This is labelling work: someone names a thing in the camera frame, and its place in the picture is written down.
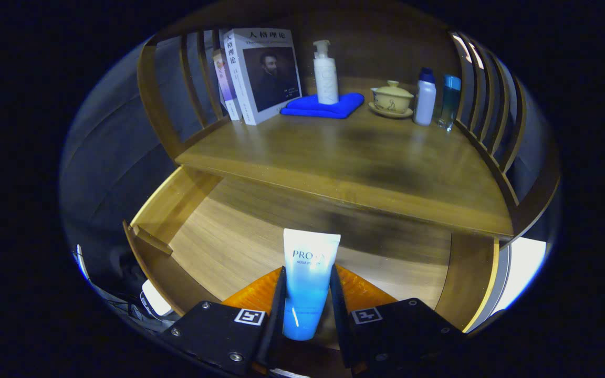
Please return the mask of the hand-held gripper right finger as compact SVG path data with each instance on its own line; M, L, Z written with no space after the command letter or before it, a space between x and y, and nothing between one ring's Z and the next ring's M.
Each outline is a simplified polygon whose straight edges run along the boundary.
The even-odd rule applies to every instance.
M330 290L339 349L353 376L430 376L464 332L418 298L394 301L338 264Z

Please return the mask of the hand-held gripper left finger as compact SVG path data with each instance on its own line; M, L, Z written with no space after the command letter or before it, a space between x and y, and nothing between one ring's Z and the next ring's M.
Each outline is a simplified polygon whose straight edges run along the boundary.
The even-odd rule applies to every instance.
M268 311L198 302L162 332L160 340L195 366L217 376L270 376L283 339L286 268L266 275L275 283Z

